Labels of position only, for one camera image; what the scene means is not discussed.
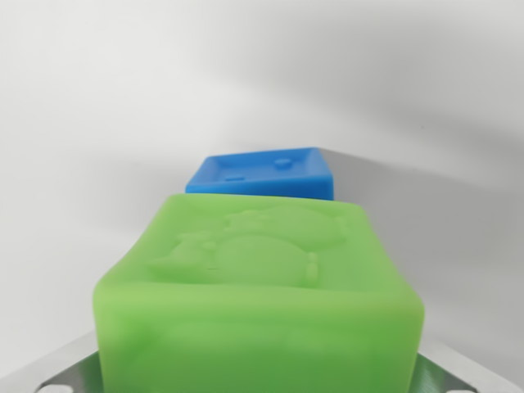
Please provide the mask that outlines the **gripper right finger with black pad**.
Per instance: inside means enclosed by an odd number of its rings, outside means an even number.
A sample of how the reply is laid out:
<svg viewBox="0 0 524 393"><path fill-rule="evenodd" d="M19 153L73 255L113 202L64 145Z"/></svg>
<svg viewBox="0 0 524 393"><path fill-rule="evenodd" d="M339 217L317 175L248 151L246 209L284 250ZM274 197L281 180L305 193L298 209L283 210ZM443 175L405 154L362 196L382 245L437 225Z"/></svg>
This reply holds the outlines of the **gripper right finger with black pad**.
<svg viewBox="0 0 524 393"><path fill-rule="evenodd" d="M497 393L523 389L441 342L422 341L413 391Z"/></svg>

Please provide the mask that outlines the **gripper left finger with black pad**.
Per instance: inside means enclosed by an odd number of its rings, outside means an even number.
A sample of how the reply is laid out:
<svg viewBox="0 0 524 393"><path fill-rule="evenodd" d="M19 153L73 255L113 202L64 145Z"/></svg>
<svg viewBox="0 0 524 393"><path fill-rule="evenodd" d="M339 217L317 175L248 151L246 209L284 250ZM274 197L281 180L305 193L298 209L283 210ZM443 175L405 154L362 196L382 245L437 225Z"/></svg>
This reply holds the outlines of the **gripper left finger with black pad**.
<svg viewBox="0 0 524 393"><path fill-rule="evenodd" d="M3 377L1 392L38 392L51 385L68 392L103 392L94 332Z"/></svg>

